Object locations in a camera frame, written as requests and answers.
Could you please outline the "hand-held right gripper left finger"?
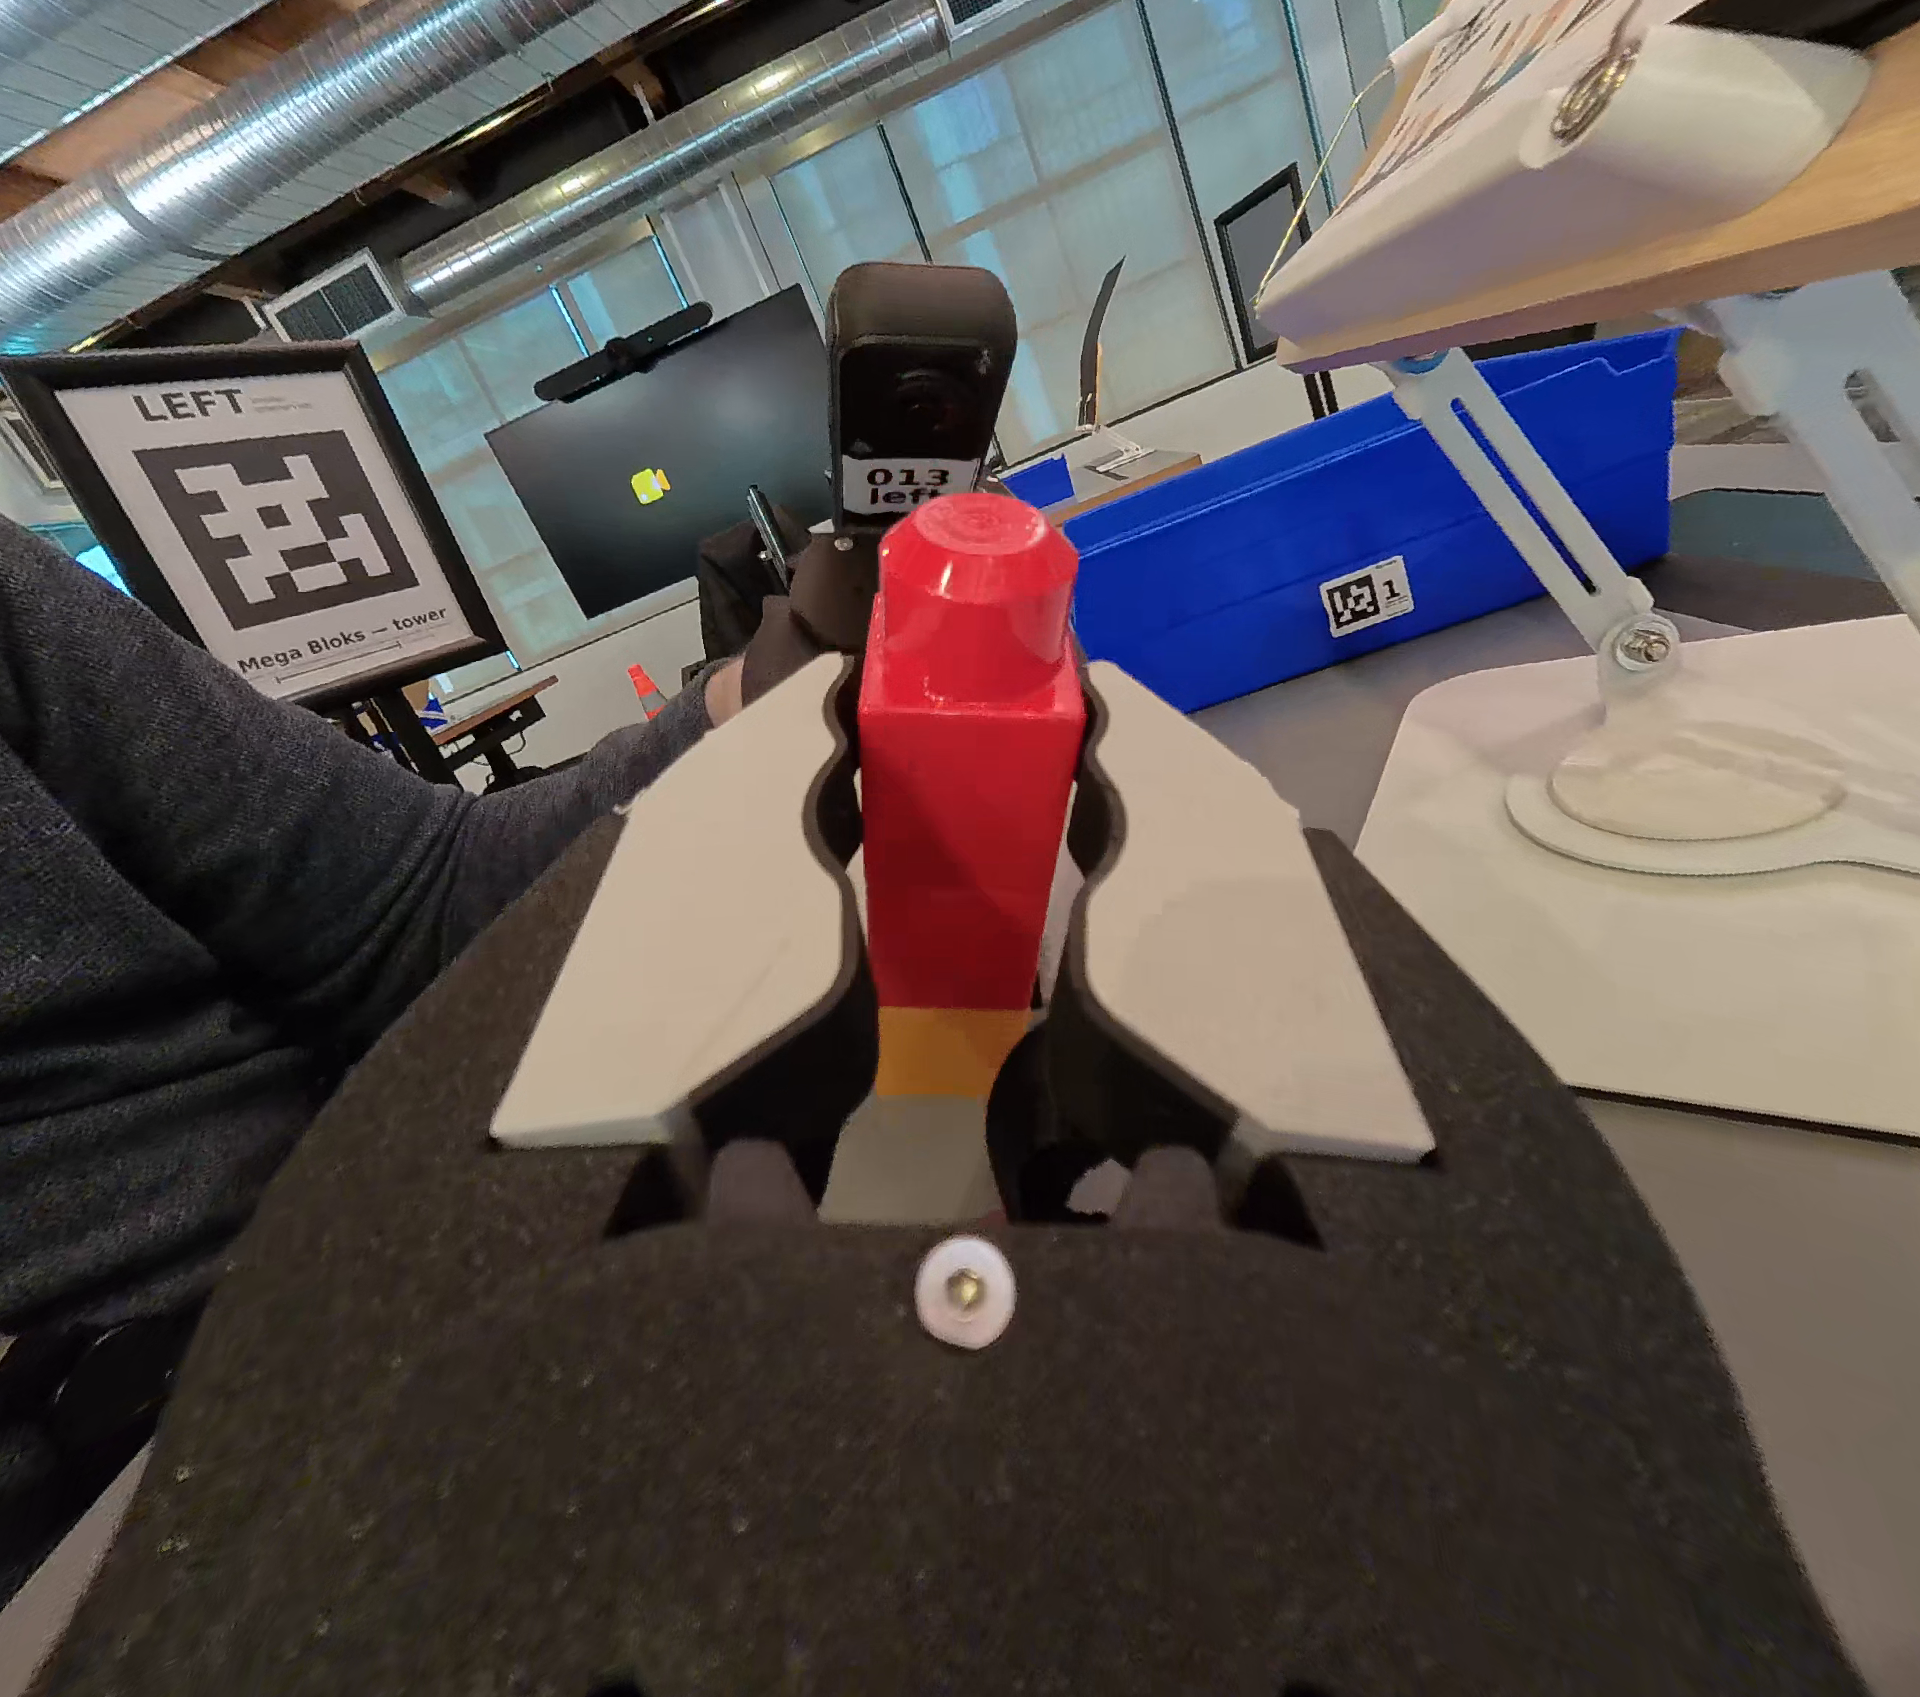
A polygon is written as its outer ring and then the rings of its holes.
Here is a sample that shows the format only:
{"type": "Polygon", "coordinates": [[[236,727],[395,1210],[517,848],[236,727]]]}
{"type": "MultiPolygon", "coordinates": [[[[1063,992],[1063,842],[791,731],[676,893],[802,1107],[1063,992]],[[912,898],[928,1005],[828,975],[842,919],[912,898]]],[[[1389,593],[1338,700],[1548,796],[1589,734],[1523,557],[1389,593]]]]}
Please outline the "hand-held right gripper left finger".
{"type": "Polygon", "coordinates": [[[499,1149],[644,1149],[702,1199],[757,1142],[823,1201],[879,1074],[857,700],[857,659],[821,656],[628,805],[495,1110],[499,1149]]]}

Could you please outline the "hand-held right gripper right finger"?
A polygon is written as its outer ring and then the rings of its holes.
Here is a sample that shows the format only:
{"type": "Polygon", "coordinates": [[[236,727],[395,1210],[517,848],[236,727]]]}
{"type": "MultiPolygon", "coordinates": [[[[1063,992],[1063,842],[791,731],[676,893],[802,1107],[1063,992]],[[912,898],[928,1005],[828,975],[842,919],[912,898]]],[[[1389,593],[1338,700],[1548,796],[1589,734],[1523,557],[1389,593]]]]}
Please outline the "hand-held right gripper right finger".
{"type": "Polygon", "coordinates": [[[1208,1182],[1226,1225],[1309,1225],[1294,1156],[1423,1166],[1429,1119],[1298,808],[1111,661],[1087,706],[1079,890],[987,1107],[1008,1219],[1064,1223],[1111,1162],[1208,1182]]]}

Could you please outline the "yellow toy block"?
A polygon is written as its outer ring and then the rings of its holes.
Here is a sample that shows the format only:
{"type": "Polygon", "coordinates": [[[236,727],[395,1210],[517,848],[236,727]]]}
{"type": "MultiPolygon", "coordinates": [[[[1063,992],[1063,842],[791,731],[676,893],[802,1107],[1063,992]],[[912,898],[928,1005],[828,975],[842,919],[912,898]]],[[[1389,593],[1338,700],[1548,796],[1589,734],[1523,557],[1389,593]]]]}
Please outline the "yellow toy block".
{"type": "Polygon", "coordinates": [[[1031,1009],[879,1009],[879,1100],[984,1104],[1034,1023],[1031,1009]]]}

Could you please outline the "blue plastic bin with tag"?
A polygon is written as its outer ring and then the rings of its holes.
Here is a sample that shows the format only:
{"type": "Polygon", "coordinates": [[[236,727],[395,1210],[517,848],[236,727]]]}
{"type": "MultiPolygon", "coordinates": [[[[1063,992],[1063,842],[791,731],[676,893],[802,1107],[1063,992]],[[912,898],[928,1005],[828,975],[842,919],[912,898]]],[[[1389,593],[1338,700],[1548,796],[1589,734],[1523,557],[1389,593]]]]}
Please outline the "blue plastic bin with tag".
{"type": "MultiPolygon", "coordinates": [[[[1633,572],[1667,554],[1674,328],[1504,353],[1485,375],[1633,572]]],[[[1064,520],[1074,624],[1197,713],[1541,597],[1389,393],[1064,520]]]]}

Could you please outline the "person's left forearm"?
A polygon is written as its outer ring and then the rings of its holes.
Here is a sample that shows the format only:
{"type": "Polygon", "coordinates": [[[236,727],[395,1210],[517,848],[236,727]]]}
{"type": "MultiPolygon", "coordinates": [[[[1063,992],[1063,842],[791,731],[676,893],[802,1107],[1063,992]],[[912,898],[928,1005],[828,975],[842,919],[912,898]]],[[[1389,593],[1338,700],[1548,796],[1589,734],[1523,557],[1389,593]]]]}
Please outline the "person's left forearm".
{"type": "Polygon", "coordinates": [[[312,804],[333,805],[315,883],[338,916],[329,1000],[340,1040],[374,1041],[480,929],[526,893],[598,819],[712,731],[702,680],[668,711],[595,744],[558,772],[476,798],[392,764],[352,759],[329,737],[312,757],[312,804]]]}

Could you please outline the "wooden background desk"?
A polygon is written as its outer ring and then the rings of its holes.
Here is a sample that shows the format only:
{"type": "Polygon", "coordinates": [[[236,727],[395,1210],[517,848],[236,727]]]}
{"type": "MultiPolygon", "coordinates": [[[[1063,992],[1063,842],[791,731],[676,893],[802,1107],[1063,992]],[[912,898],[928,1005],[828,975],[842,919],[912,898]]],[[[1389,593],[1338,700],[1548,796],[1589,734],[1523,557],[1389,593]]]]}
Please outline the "wooden background desk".
{"type": "Polygon", "coordinates": [[[1074,516],[1101,510],[1142,489],[1185,476],[1202,469],[1202,463],[1202,456],[1165,450],[1111,450],[1089,461],[1058,453],[1008,469],[995,479],[995,489],[1063,527],[1074,516]]]}

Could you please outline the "small wooden side desk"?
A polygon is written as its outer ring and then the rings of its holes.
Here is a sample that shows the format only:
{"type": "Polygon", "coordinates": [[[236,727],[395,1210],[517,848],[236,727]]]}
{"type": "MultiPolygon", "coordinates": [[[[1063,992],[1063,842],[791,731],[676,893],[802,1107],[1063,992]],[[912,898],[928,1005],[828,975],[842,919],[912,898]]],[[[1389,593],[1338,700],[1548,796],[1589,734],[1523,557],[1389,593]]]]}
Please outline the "small wooden side desk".
{"type": "Polygon", "coordinates": [[[543,723],[543,694],[558,683],[558,675],[522,680],[504,697],[436,731],[433,746],[444,771],[462,772],[473,764],[487,764],[498,789],[535,775],[532,764],[517,759],[517,744],[543,723]]]}

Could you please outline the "grey desk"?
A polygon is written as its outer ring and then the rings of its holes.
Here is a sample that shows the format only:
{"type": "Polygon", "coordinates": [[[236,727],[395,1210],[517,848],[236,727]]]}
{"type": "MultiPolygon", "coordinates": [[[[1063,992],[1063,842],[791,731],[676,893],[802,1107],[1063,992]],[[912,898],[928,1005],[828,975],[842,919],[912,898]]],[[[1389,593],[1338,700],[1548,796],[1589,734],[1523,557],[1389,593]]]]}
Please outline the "grey desk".
{"type": "Polygon", "coordinates": [[[281,1182],[30,1692],[1865,1693],[1914,1290],[1818,1248],[1909,1192],[1599,1131],[1309,842],[1441,1167],[1307,1160],[1326,1249],[1016,1227],[960,1352],[925,1231],[616,1236],[628,1155],[489,1147],[600,824],[281,1182]]]}

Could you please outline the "curved black book stand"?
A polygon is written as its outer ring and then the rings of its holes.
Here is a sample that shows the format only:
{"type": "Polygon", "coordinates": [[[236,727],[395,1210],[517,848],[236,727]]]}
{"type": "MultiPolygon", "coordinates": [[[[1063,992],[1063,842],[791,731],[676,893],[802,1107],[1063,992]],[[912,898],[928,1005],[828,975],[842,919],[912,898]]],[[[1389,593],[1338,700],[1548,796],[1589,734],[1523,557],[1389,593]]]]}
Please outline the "curved black book stand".
{"type": "Polygon", "coordinates": [[[1075,461],[1101,458],[1111,450],[1165,450],[1165,453],[1194,453],[1192,445],[1157,445],[1150,436],[1138,439],[1130,424],[1134,416],[1109,416],[1109,365],[1105,365],[1105,323],[1117,295],[1117,286],[1124,271],[1124,258],[1119,258],[1101,280],[1093,302],[1087,331],[1079,351],[1079,402],[1075,402],[1075,430],[1068,445],[1068,456],[1075,461]]]}

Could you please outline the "large black monitor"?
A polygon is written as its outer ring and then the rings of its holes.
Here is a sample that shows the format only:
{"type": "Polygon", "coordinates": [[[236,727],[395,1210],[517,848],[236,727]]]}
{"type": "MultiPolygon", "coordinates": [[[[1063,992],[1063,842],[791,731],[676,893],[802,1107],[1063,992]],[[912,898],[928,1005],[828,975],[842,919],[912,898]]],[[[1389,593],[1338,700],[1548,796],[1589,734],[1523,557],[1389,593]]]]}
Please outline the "large black monitor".
{"type": "Polygon", "coordinates": [[[712,321],[644,365],[541,399],[489,436],[566,589],[589,620],[698,575],[699,542],[831,510],[828,353],[802,287],[712,321]]]}

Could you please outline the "dark jacket on chair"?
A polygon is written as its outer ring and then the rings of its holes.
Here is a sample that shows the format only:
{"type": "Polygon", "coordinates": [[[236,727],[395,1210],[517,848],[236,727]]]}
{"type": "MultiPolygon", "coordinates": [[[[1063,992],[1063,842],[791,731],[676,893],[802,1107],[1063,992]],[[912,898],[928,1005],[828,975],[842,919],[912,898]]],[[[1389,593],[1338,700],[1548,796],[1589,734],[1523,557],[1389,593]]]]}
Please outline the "dark jacket on chair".
{"type": "Polygon", "coordinates": [[[698,546],[702,653],[707,661],[740,656],[755,639],[768,597],[791,589],[809,531],[791,510],[772,504],[783,550],[772,554],[755,517],[712,531],[698,546]]]}

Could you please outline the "black webcam bar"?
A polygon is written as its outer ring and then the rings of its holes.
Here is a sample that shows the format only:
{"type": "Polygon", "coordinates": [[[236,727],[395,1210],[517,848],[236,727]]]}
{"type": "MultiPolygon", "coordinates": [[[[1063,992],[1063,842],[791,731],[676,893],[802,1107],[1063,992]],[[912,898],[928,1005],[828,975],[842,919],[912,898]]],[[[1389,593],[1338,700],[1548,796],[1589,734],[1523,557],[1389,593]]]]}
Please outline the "black webcam bar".
{"type": "Polygon", "coordinates": [[[713,308],[707,302],[685,303],[654,321],[647,328],[613,338],[600,351],[548,373],[535,384],[535,397],[541,402],[569,406],[598,390],[609,390],[628,375],[647,373],[668,353],[702,338],[712,323],[713,308]]]}

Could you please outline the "tablet on floor stand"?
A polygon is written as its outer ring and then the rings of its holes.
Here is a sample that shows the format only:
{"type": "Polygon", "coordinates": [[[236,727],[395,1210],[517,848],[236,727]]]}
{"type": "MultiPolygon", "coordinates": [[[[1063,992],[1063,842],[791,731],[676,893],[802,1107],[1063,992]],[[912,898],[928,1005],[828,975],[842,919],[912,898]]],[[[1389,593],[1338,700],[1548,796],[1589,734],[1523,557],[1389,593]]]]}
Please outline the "tablet on floor stand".
{"type": "Polygon", "coordinates": [[[1278,341],[1260,323],[1260,294],[1277,261],[1307,245],[1309,219],[1303,208],[1303,176],[1289,162],[1212,223],[1226,303],[1245,365],[1260,365],[1277,353],[1278,341]]]}

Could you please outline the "person's torso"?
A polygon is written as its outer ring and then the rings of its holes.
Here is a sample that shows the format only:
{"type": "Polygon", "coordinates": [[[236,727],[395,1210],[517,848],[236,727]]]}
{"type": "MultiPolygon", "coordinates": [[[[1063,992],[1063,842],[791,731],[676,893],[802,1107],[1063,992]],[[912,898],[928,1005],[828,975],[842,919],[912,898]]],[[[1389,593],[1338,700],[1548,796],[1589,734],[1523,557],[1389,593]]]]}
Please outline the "person's torso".
{"type": "MultiPolygon", "coordinates": [[[[83,568],[4,520],[4,639],[40,560],[83,568]]],[[[156,785],[59,689],[4,648],[4,1599],[151,1436],[234,1242],[395,1025],[340,1040],[315,787],[156,785]]]]}

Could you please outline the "white sign on easel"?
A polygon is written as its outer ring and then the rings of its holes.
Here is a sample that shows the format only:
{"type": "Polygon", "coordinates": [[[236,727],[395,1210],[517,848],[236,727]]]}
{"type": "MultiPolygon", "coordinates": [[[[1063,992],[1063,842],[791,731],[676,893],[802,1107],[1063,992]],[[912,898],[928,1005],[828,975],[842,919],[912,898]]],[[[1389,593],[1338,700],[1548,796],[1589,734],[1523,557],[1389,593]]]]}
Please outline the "white sign on easel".
{"type": "Polygon", "coordinates": [[[399,415],[354,341],[7,356],[4,386],[130,593],[40,560],[8,656],[48,659],[86,752],[137,775],[417,791],[333,713],[504,653],[399,415]]]}

